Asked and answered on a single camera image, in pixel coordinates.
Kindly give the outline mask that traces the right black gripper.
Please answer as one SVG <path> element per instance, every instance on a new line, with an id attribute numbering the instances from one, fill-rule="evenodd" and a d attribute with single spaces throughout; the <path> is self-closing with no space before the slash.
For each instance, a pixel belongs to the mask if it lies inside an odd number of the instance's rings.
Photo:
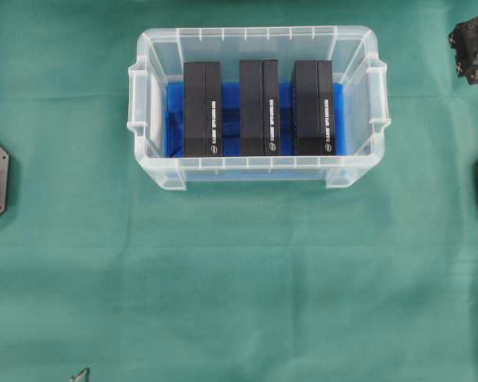
<path id="1" fill-rule="evenodd" d="M 449 44 L 456 53 L 456 74 L 469 84 L 478 84 L 478 16 L 456 24 Z"/>

